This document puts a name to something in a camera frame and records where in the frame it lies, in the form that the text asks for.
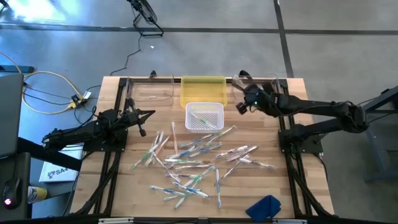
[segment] blue towel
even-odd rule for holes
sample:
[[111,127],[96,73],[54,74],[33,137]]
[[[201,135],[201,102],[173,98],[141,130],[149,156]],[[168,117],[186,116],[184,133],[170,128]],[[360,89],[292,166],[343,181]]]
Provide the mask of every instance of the blue towel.
[[280,211],[280,202],[272,195],[265,196],[263,199],[255,203],[246,213],[255,222],[264,222],[267,218],[273,218]]

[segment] gray floor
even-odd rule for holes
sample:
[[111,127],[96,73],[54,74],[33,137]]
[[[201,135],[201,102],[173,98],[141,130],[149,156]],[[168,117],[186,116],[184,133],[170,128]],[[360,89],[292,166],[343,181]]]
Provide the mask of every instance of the gray floor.
[[[164,27],[278,28],[272,0],[149,2],[158,15],[159,24]],[[9,3],[14,12],[2,12],[0,22],[4,24],[132,26],[131,9],[123,0],[10,0]],[[393,0],[280,0],[280,6],[286,29],[398,29],[398,2]],[[0,50],[20,65],[64,74],[84,91],[89,86],[99,85],[102,77],[111,71],[123,67],[126,55],[137,50],[138,37],[135,32],[0,29]],[[294,77],[305,79],[310,99],[359,103],[398,84],[397,38],[396,35],[296,34],[287,35],[287,45]],[[127,69],[117,75],[148,75],[156,70],[161,75],[231,76],[245,69],[255,77],[271,77],[270,73],[287,76],[279,34],[168,32],[163,38],[141,39],[141,49],[142,52],[131,57]],[[0,63],[8,62],[1,58]],[[65,82],[47,75],[32,77],[29,83],[40,90],[65,96],[73,94]],[[32,94],[61,102],[59,98]],[[29,102],[43,110],[60,109],[33,99]],[[78,111],[78,116],[84,120],[89,113]],[[22,105],[19,136],[40,142],[53,128],[76,125],[72,111],[48,116]],[[391,119],[374,125],[396,128]],[[332,133],[322,144],[336,214],[396,222],[398,182],[367,184],[363,181],[364,175],[375,171],[365,135]],[[32,162],[31,179],[39,178],[41,166],[40,161]],[[59,192],[67,192],[70,187],[59,189]],[[35,204],[34,217],[61,215],[66,199],[62,195]]]

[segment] wooden table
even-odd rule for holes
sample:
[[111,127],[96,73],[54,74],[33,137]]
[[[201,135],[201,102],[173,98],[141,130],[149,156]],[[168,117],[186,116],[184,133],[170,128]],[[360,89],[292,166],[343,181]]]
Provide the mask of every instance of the wooden table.
[[[120,77],[104,77],[97,111],[104,111],[114,107],[116,91]],[[301,99],[307,99],[304,80],[288,78],[289,93]],[[236,125],[237,130],[221,138],[223,146],[220,149],[203,154],[197,159],[215,162],[220,170],[220,176],[233,166],[234,162],[224,160],[214,161],[215,154],[243,145],[257,145],[259,148],[251,153],[251,159],[266,162],[276,166],[276,170],[260,169],[252,164],[240,164],[239,168],[221,182],[222,209],[216,206],[215,172],[205,176],[198,188],[211,195],[210,199],[195,195],[187,198],[181,207],[174,210],[176,200],[163,201],[167,195],[149,188],[150,185],[171,188],[172,179],[165,177],[165,171],[158,163],[145,168],[143,165],[131,170],[130,166],[138,161],[148,151],[157,131],[164,130],[165,136],[171,135],[171,122],[177,125],[177,140],[179,143],[199,138],[203,134],[191,134],[185,128],[185,110],[180,106],[180,84],[174,84],[174,96],[167,100],[172,93],[169,84],[134,84],[133,98],[138,108],[142,110],[156,110],[144,125],[146,137],[139,135],[138,127],[129,128],[127,146],[122,154],[119,175],[116,183],[112,216],[113,217],[208,217],[208,218],[248,218],[245,210],[266,195],[273,195],[281,202],[281,211],[277,218],[294,217],[292,198],[284,155],[280,152],[277,140],[279,121],[259,111],[240,115],[235,104],[241,99],[237,90],[227,84],[228,104],[224,108],[225,129]],[[149,96],[157,96],[157,102],[148,102]],[[296,123],[311,124],[312,116],[307,114],[295,115]],[[172,137],[160,153],[160,159],[174,153]],[[71,212],[83,206],[93,193],[100,179],[103,163],[103,152],[95,152],[84,160],[81,167],[76,192],[73,197]],[[321,162],[314,155],[303,154],[303,164],[307,184],[317,200],[333,213],[325,171]],[[187,170],[183,173],[200,174],[204,169]],[[106,205],[108,189],[104,191],[102,209]],[[302,194],[298,190],[300,208],[304,211]]]

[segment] white mesh basket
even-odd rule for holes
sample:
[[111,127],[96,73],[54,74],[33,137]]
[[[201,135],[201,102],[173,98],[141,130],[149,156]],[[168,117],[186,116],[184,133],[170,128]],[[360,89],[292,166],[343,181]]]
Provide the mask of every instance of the white mesh basket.
[[[211,128],[201,119],[216,128]],[[220,132],[224,128],[224,106],[221,103],[188,103],[185,108],[185,127],[191,133]]]

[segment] yellow container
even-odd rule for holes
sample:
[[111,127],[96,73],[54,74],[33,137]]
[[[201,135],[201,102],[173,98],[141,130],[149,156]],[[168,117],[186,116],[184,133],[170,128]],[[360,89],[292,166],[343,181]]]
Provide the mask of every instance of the yellow container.
[[181,79],[180,104],[185,109],[188,103],[227,104],[226,79],[223,76],[184,76]]

